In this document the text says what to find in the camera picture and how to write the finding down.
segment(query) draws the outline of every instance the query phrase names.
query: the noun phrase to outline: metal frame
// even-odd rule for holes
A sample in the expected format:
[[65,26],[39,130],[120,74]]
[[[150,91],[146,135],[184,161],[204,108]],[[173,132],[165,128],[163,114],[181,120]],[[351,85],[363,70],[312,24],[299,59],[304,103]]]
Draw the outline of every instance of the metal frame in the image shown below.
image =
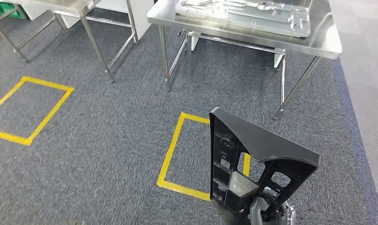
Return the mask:
[[[22,18],[26,19],[26,16],[25,16],[24,12],[21,10],[21,8],[19,8],[19,6],[17,4],[13,4],[13,5],[14,5],[13,9],[7,11],[6,13],[4,13],[3,15],[0,16],[0,21],[3,20],[4,18],[6,18],[7,16],[9,16],[11,13],[13,13],[15,11],[18,11],[19,14],[22,15]],[[16,46],[11,41],[11,39],[9,39],[9,37],[6,35],[6,33],[4,33],[1,29],[0,29],[0,36],[12,47],[12,49],[15,53],[18,53],[22,57],[24,62],[29,62],[29,60],[22,54],[21,49],[25,45],[27,45],[31,40],[33,40],[39,33],[41,33],[45,28],[47,28],[55,20],[56,20],[56,17],[55,17],[55,14],[53,14],[49,21],[47,21],[40,29],[38,29],[29,39],[25,40],[24,42],[22,42],[18,46]]]
[[[117,61],[117,59],[120,57],[120,55],[123,53],[124,49],[128,46],[128,44],[130,43],[131,40],[134,40],[134,43],[137,44],[139,42],[138,40],[138,36],[137,36],[137,33],[136,33],[136,28],[135,28],[135,23],[134,23],[134,17],[133,17],[133,14],[132,14],[132,9],[131,9],[131,2],[130,0],[126,0],[127,2],[127,8],[128,8],[128,16],[129,16],[129,24],[127,23],[122,23],[122,22],[119,22],[119,21],[114,21],[114,20],[110,20],[110,19],[105,19],[105,18],[100,18],[100,17],[94,17],[94,16],[87,16],[87,15],[79,15],[79,14],[72,14],[72,13],[68,13],[68,12],[64,12],[64,11],[60,11],[60,10],[54,10],[53,11],[53,16],[52,18],[46,22],[44,24],[43,27],[41,27],[38,31],[36,31],[36,33],[30,37],[28,40],[24,41],[23,43],[21,43],[20,45],[18,46],[15,46],[15,44],[8,38],[8,36],[2,31],[0,30],[0,35],[3,37],[3,39],[5,39],[13,48],[14,52],[16,53],[19,53],[19,55],[24,59],[25,62],[29,62],[28,59],[26,59],[26,57],[22,54],[22,52],[20,51],[21,48],[23,48],[26,44],[28,44],[35,36],[37,36],[40,32],[42,32],[46,27],[48,27],[53,21],[57,21],[57,23],[59,24],[59,26],[64,29],[64,24],[62,21],[60,21],[60,18],[58,17],[59,15],[67,15],[67,16],[72,16],[72,17],[76,17],[76,18],[80,18],[84,28],[85,28],[85,31],[87,32],[87,35],[95,49],[95,52],[104,68],[104,73],[106,74],[108,80],[110,82],[113,82],[114,79],[112,77],[112,75],[110,74],[110,69],[113,67],[113,65],[115,64],[115,62]],[[19,13],[21,13],[23,16],[23,12],[21,11],[21,9],[18,7],[17,4],[14,4],[14,8],[11,9],[10,11],[6,12],[5,14],[3,14],[2,16],[0,16],[0,20],[4,19],[5,17],[7,17],[8,15],[10,15],[11,13],[15,12],[15,11],[18,11]],[[88,12],[90,12],[90,10],[85,10],[83,11],[85,12],[85,14],[87,14]],[[91,29],[91,26],[90,24],[88,23],[88,21],[91,20],[91,21],[96,21],[96,22],[100,22],[100,23],[107,23],[107,24],[112,24],[112,25],[117,25],[117,26],[122,26],[122,27],[129,27],[131,28],[131,32],[132,34],[129,36],[129,38],[125,41],[125,43],[123,44],[123,46],[118,50],[117,54],[113,57],[113,59],[111,60],[111,62],[109,64],[107,64],[105,62],[105,59],[104,57],[102,56],[102,53],[98,47],[98,44],[94,38],[94,35],[92,33],[92,29]]]
[[[95,52],[97,53],[99,61],[101,62],[102,66],[104,68],[104,73],[106,74],[106,76],[107,76],[107,78],[110,82],[114,82],[114,79],[113,79],[112,75],[110,74],[110,69],[113,67],[113,65],[115,64],[117,59],[123,53],[124,49],[128,46],[128,44],[130,43],[131,40],[134,40],[135,44],[137,44],[139,42],[138,36],[137,36],[137,33],[136,33],[134,17],[132,15],[131,2],[130,2],[130,0],[126,0],[126,1],[127,1],[127,8],[128,8],[128,17],[129,17],[129,22],[130,22],[129,24],[119,22],[119,21],[115,21],[115,20],[100,18],[100,17],[87,16],[87,15],[79,16],[79,15],[76,15],[76,14],[67,13],[67,12],[63,12],[63,11],[59,11],[59,10],[53,11],[53,13],[55,13],[55,14],[67,15],[67,16],[80,18],[81,23],[83,24],[85,31],[87,32],[87,35],[90,38],[90,41],[91,41],[91,43],[92,43],[92,45],[95,49]],[[107,23],[107,24],[111,24],[111,25],[121,26],[121,27],[131,28],[132,34],[129,36],[129,38],[126,40],[126,42],[123,44],[123,46],[120,48],[120,50],[113,57],[113,59],[110,61],[109,64],[106,63],[105,59],[102,56],[102,53],[101,53],[101,51],[98,47],[98,44],[97,44],[97,42],[94,38],[94,35],[92,33],[92,28],[91,28],[90,24],[88,23],[89,20],[100,22],[100,23]]]
[[159,25],[159,32],[160,32],[160,49],[162,53],[162,58],[163,58],[163,69],[164,69],[164,81],[166,83],[166,89],[171,90],[172,86],[170,83],[170,76],[175,68],[175,65],[178,62],[178,59],[183,51],[183,49],[188,49],[189,48],[189,37],[195,37],[195,38],[203,38],[211,41],[218,41],[226,44],[231,44],[231,45],[237,45],[241,47],[246,47],[246,48],[251,48],[255,50],[261,50],[264,52],[269,52],[269,53],[274,53],[276,55],[281,55],[281,61],[277,63],[277,65],[274,65],[274,67],[278,68],[281,66],[281,72],[280,72],[280,107],[277,110],[277,112],[274,114],[273,118],[276,120],[279,120],[282,115],[284,110],[286,109],[287,105],[291,102],[295,94],[298,92],[300,87],[303,85],[303,82],[306,80],[306,78],[312,73],[312,71],[315,69],[317,63],[320,61],[320,57],[316,56],[312,62],[309,64],[308,68],[305,70],[303,75],[300,77],[300,79],[297,81],[295,84],[294,88],[290,91],[289,95],[285,97],[285,73],[286,73],[286,57],[288,56],[289,50],[280,50],[280,49],[272,49],[272,48],[266,48],[266,47],[260,47],[256,45],[251,45],[247,44],[244,42],[238,42],[238,41],[233,41],[221,37],[215,37],[215,36],[210,36],[210,35],[205,35],[205,34],[199,34],[195,32],[188,32],[187,30],[185,31],[185,40],[183,41],[181,48],[178,51],[177,56],[175,57],[175,60],[173,61],[173,64],[171,65],[170,69],[168,69],[168,62],[167,62],[167,50],[166,50],[166,39],[165,39],[165,34],[164,34],[164,26]]

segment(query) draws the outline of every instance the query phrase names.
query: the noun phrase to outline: gloved hand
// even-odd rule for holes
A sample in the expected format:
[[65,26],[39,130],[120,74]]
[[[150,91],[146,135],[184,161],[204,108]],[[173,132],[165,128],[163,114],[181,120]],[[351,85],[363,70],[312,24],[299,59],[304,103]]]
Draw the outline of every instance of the gloved hand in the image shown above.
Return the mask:
[[219,216],[223,219],[226,225],[250,225],[250,220],[247,217],[235,215],[217,200],[213,199],[211,200],[211,203],[217,208]]

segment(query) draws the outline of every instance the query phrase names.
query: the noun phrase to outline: rectangular hole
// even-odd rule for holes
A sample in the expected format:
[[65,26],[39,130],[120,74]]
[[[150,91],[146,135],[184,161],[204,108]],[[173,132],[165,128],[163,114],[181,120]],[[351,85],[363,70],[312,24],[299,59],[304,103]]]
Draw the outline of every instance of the rectangular hole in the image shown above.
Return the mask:
[[224,160],[223,158],[221,159],[221,165],[230,169],[230,163],[228,161]]

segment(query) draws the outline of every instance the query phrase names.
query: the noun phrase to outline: yellow tape square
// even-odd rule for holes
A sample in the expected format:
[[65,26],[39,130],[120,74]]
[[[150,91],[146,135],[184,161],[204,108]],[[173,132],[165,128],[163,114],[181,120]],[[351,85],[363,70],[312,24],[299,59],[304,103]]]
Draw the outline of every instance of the yellow tape square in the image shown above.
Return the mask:
[[[195,115],[190,115],[190,114],[181,112],[177,125],[175,126],[173,138],[171,140],[170,146],[168,147],[166,157],[164,158],[163,165],[161,166],[159,178],[157,179],[157,185],[161,188],[175,191],[184,195],[189,195],[198,199],[210,201],[210,193],[194,190],[194,189],[165,180],[168,166],[170,165],[170,161],[174,153],[175,145],[178,141],[178,137],[181,132],[181,128],[185,119],[193,120],[200,123],[210,124],[210,120],[208,118],[198,117]],[[250,165],[250,155],[244,154],[243,174],[246,176],[249,175],[249,165]]]
[[38,84],[38,85],[43,85],[43,86],[46,86],[46,87],[55,88],[55,89],[65,91],[65,94],[59,99],[59,101],[56,103],[56,105],[46,115],[46,117],[43,119],[43,121],[41,121],[41,123],[36,127],[34,132],[28,138],[24,138],[24,137],[20,137],[20,136],[4,133],[4,132],[0,131],[0,138],[1,139],[29,146],[31,144],[31,142],[33,141],[33,139],[40,133],[41,129],[43,129],[43,127],[46,125],[46,123],[51,119],[51,117],[59,109],[59,107],[62,105],[62,103],[69,97],[70,93],[72,93],[74,88],[68,87],[68,86],[65,86],[65,85],[61,85],[61,84],[57,84],[57,83],[52,83],[52,82],[36,79],[36,78],[33,78],[33,77],[29,77],[29,76],[24,76],[4,97],[2,97],[0,99],[0,105],[3,104],[9,97],[11,97],[11,95],[16,90],[18,90],[18,88],[21,87],[22,84],[24,84],[25,82],[35,83],[35,84]]

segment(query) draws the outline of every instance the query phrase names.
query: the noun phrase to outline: carpet floor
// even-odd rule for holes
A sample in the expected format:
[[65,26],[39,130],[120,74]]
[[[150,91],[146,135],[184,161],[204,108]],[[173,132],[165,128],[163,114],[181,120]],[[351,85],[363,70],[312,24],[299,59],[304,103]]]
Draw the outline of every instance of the carpet floor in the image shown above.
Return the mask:
[[[0,27],[22,41],[49,16],[7,18]],[[130,29],[90,24],[111,60]],[[183,40],[178,32],[166,29],[170,63]],[[0,99],[22,76],[75,89],[30,146],[0,139],[0,225],[223,224],[209,202],[156,185],[180,113],[207,117],[217,106],[321,155],[319,169],[289,200],[298,224],[378,224],[378,198],[339,60],[321,60],[274,120],[280,75],[267,52],[200,40],[182,54],[170,92],[154,25],[116,62],[112,84],[81,24],[63,32],[53,23],[23,53],[30,63],[0,38]],[[286,92],[311,59],[288,56]],[[25,83],[0,106],[0,131],[29,136],[63,93]],[[167,181],[208,191],[209,132],[206,124],[184,122]]]

